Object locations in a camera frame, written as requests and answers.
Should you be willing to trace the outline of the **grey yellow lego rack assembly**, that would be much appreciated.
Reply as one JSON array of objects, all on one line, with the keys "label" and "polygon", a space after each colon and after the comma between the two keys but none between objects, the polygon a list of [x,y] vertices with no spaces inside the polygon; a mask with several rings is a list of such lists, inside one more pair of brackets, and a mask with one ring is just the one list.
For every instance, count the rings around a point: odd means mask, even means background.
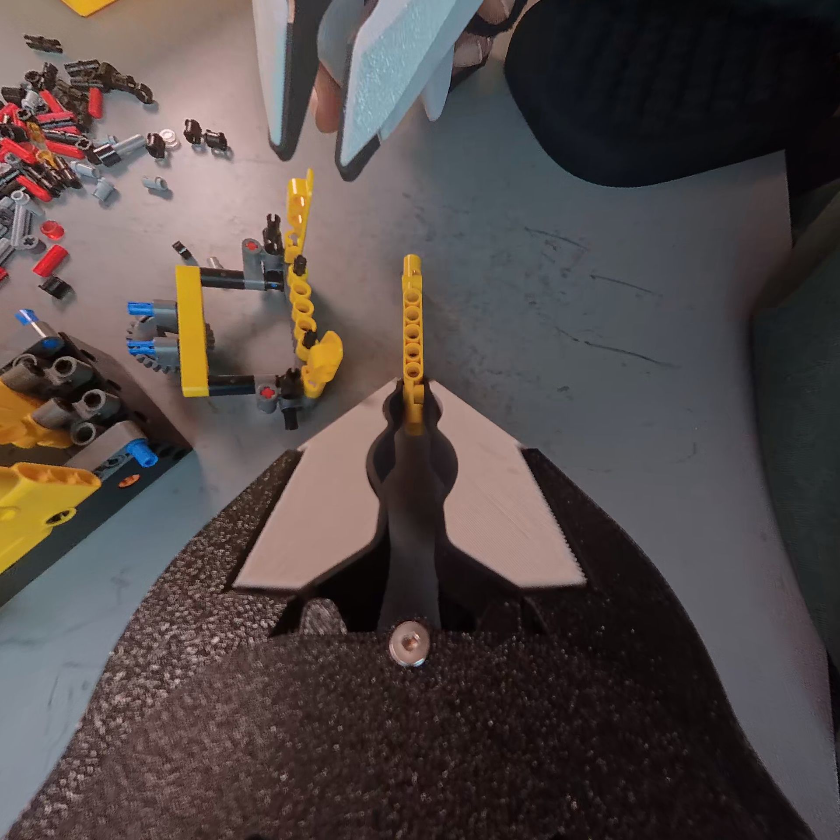
[{"label": "grey yellow lego rack assembly", "polygon": [[303,254],[312,208],[314,172],[287,185],[287,227],[269,214],[261,239],[246,238],[241,255],[248,291],[285,296],[290,315],[294,364],[282,374],[255,377],[255,399],[265,413],[280,412],[286,430],[298,429],[299,415],[314,406],[343,361],[343,342],[316,322],[308,261]]}]

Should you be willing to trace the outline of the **person's right hand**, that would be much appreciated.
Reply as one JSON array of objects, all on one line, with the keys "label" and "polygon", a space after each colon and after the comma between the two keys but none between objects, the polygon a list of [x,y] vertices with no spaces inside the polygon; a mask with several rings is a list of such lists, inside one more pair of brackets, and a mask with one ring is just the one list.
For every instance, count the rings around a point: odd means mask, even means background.
[{"label": "person's right hand", "polygon": [[343,91],[323,64],[319,65],[310,97],[310,110],[321,133],[336,133],[340,127]]}]

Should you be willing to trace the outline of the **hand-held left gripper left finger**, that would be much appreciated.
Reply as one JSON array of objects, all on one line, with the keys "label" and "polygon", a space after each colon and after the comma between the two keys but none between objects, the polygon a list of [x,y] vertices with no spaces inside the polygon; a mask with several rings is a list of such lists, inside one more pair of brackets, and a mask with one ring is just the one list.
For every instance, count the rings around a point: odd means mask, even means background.
[{"label": "hand-held left gripper left finger", "polygon": [[389,576],[382,475],[394,466],[390,380],[297,450],[286,485],[248,541],[233,589],[290,597],[294,626],[302,608],[321,598],[351,632],[373,632]]}]

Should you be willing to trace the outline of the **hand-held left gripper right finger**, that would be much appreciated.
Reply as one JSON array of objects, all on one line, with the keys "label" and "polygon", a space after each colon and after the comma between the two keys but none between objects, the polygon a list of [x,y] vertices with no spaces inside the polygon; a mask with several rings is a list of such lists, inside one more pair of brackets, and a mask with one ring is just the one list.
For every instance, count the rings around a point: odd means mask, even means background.
[{"label": "hand-held left gripper right finger", "polygon": [[436,381],[430,464],[443,488],[434,567],[441,627],[473,632],[488,612],[586,587],[585,573],[523,445]]}]

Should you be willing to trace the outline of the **grey lego gear with blue pins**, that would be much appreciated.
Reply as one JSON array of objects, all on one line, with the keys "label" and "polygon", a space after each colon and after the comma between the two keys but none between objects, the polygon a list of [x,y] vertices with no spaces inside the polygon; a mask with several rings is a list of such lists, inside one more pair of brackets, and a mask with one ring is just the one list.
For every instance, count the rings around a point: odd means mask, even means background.
[{"label": "grey lego gear with blue pins", "polygon": [[179,303],[169,299],[129,301],[127,311],[134,317],[126,333],[132,357],[153,371],[180,372]]}]

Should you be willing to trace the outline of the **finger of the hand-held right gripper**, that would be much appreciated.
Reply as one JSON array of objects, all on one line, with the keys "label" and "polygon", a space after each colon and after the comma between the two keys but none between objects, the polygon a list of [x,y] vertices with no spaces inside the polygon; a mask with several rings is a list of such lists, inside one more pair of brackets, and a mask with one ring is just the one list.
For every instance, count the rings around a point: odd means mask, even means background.
[{"label": "finger of the hand-held right gripper", "polygon": [[356,33],[343,84],[335,163],[354,181],[420,101],[419,67],[455,53],[481,1],[381,1]]},{"label": "finger of the hand-held right gripper", "polygon": [[319,68],[322,1],[254,1],[259,78],[269,143],[282,161],[298,147]]}]

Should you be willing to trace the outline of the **yellow lego beam with black pins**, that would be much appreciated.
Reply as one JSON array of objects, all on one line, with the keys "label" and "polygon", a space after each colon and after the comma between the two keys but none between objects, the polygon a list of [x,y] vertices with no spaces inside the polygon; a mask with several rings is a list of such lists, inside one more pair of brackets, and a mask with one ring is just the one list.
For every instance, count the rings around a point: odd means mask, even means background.
[{"label": "yellow lego beam with black pins", "polygon": [[203,290],[244,290],[242,270],[178,266],[175,269],[176,321],[184,397],[246,396],[256,393],[252,374],[215,375],[209,370]]}]

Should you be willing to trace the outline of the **large yellow black lego model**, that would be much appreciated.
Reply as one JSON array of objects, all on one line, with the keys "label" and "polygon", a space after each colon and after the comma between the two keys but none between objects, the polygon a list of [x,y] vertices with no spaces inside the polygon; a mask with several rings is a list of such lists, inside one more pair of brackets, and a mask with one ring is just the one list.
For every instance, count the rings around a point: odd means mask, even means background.
[{"label": "large yellow black lego model", "polygon": [[31,310],[1,351],[1,604],[193,451],[119,362]]}]

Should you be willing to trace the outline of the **pile of small lego pins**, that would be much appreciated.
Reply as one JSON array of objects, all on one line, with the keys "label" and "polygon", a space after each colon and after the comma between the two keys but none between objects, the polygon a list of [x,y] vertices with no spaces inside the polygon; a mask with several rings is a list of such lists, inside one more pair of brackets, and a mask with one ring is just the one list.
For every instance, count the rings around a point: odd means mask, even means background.
[{"label": "pile of small lego pins", "polygon": [[118,190],[109,171],[122,172],[141,159],[168,164],[182,142],[197,152],[231,155],[226,135],[195,119],[187,119],[181,133],[160,129],[123,140],[97,136],[105,97],[114,92],[145,109],[156,106],[149,86],[100,59],[68,61],[62,68],[46,60],[17,85],[2,86],[2,281],[11,258],[31,255],[38,257],[32,268],[38,288],[58,301],[67,299],[74,290],[58,276],[69,256],[61,244],[66,230],[49,217],[47,204],[85,193],[110,207]]}]

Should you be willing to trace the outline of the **yellow lego panel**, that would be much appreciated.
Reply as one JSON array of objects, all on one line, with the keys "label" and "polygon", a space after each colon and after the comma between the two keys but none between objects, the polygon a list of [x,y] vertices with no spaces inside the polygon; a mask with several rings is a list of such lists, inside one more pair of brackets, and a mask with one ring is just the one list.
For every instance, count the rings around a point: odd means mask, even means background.
[{"label": "yellow lego panel", "polygon": [[402,393],[406,433],[424,433],[424,303],[422,264],[406,255],[402,272]]}]

